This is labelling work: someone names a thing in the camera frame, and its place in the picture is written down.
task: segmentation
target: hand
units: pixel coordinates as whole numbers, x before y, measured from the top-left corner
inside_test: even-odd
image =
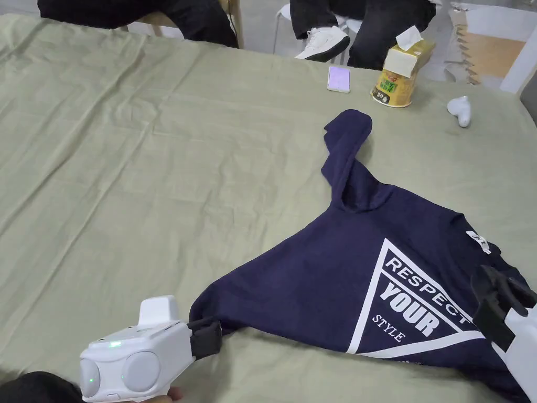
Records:
[[[181,390],[178,387],[171,387],[168,391],[168,396],[157,396],[155,398],[145,400],[143,403],[172,403],[180,400],[183,397]]]

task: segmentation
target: phone screen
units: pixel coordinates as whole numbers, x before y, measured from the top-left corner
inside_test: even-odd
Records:
[[[351,71],[343,67],[330,66],[328,72],[328,89],[331,91],[351,91]]]

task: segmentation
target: chair leg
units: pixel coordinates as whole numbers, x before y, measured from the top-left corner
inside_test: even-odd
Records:
[[[231,15],[233,15],[233,20],[235,23],[235,30],[237,34],[237,42],[239,49],[244,49],[244,36],[242,31],[242,15],[241,7],[237,0],[231,1],[230,6],[232,7]]]
[[[276,40],[278,39],[278,26],[280,25],[281,14],[276,14],[276,27],[274,28],[274,45],[272,46],[272,54],[276,54]]]
[[[160,25],[151,25],[151,27],[153,28],[153,32],[155,33],[155,36],[157,36],[157,37],[164,36],[162,34],[162,29],[161,29]]]
[[[347,24],[343,25],[341,27],[341,30],[343,32],[345,32],[347,35],[349,35],[349,33],[351,32],[350,28],[347,26]],[[342,66],[344,63],[345,63],[345,52],[347,51],[347,49],[345,49],[342,53],[341,53],[341,59],[339,59],[339,64],[340,66]]]

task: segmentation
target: white earbud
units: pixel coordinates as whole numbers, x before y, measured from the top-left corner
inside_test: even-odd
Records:
[[[454,98],[447,103],[447,111],[459,119],[459,126],[467,127],[471,119],[471,106],[467,96]]]

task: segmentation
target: wooden chair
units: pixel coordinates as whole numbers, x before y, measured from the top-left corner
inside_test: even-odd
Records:
[[[226,12],[226,14],[230,15],[233,19],[233,24],[235,25],[235,30],[237,33],[237,41],[239,48],[244,48],[240,0],[219,1],[220,4],[222,4],[222,8]],[[172,22],[172,20],[161,12],[152,12],[151,14],[147,14],[145,17],[139,19],[138,22],[151,25],[153,27],[155,35],[157,35],[158,37],[162,36],[161,27],[163,26],[177,28],[177,26]]]

